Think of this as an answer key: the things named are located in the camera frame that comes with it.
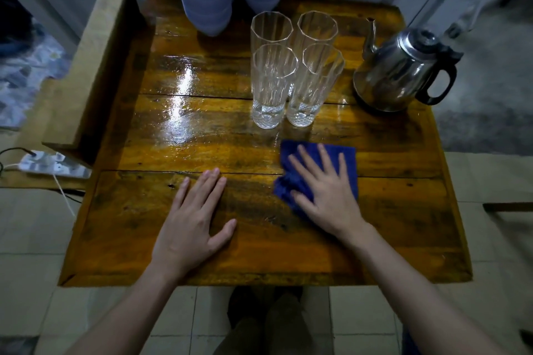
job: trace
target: left hand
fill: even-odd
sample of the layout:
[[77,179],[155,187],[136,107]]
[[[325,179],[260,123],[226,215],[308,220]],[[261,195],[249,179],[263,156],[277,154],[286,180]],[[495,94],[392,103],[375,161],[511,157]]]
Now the left hand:
[[233,235],[236,219],[209,236],[211,217],[226,184],[219,174],[218,169],[204,171],[189,193],[190,180],[185,178],[159,232],[150,265],[173,282],[220,250]]

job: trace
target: hand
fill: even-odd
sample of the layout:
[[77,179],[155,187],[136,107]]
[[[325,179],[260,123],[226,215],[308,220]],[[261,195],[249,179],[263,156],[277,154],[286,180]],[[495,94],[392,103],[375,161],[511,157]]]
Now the hand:
[[226,178],[220,171],[206,170],[187,194],[190,180],[185,178],[177,191],[152,251],[153,268],[176,282],[226,244],[235,230],[236,219],[227,222],[215,236],[209,236],[213,211],[220,199]]
[[337,175],[322,143],[318,144],[318,152],[322,159],[323,171],[302,145],[298,145],[298,152],[307,168],[303,167],[294,155],[289,156],[290,163],[313,191],[315,202],[308,200],[301,192],[293,190],[291,194],[294,200],[318,226],[346,245],[355,244],[368,224],[361,216],[359,205],[350,189],[344,154],[340,153],[338,156]]

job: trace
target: black handle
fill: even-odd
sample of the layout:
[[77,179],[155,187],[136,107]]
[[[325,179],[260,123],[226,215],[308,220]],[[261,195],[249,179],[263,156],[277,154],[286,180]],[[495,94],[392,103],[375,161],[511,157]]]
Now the black handle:
[[[430,95],[428,94],[428,89],[433,84],[433,82],[435,82],[435,79],[441,70],[445,70],[446,73],[448,73],[448,76],[450,76],[450,83],[448,84],[448,87],[446,87],[446,90],[444,90],[443,94],[441,94],[438,97],[430,97]],[[437,62],[435,64],[435,67],[431,71],[430,77],[428,77],[428,80],[426,80],[422,88],[418,90],[418,92],[415,95],[415,98],[419,102],[427,104],[429,106],[434,106],[435,104],[440,103],[444,99],[444,97],[446,97],[446,95],[449,93],[451,87],[454,85],[456,77],[457,77],[457,68],[455,67],[454,62],[450,62],[450,61]]]

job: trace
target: table surface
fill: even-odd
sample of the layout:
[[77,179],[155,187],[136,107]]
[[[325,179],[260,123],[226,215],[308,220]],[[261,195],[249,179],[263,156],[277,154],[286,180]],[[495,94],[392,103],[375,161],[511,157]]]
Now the table surface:
[[338,22],[346,66],[312,126],[271,130],[250,118],[250,21],[246,9],[218,37],[199,34],[180,0],[147,0],[153,25],[132,40],[60,284],[133,283],[179,183],[219,167],[227,186],[211,233],[236,217],[231,242],[191,273],[190,285],[372,284],[335,239],[296,217],[272,193],[283,173],[283,139],[354,146],[365,219],[432,282],[465,282],[472,270],[463,226],[431,110],[374,116],[357,104],[352,74],[362,62],[366,17],[378,42],[404,27],[396,8],[334,0],[282,0],[293,20],[309,10]]

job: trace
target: drinking glass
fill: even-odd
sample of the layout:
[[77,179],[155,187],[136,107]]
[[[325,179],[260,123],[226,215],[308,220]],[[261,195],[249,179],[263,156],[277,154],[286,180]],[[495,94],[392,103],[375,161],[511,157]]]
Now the drinking glass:
[[276,11],[263,11],[252,19],[250,40],[252,53],[267,44],[286,46],[293,33],[289,18]]
[[343,69],[341,52],[330,45],[311,44],[303,51],[287,108],[291,124],[300,127],[312,124]]
[[303,51],[311,44],[333,45],[338,34],[337,22],[329,14],[308,11],[298,19],[294,53],[300,62]]
[[297,68],[292,49],[283,45],[266,44],[252,55],[252,119],[260,128],[274,128],[283,119]]

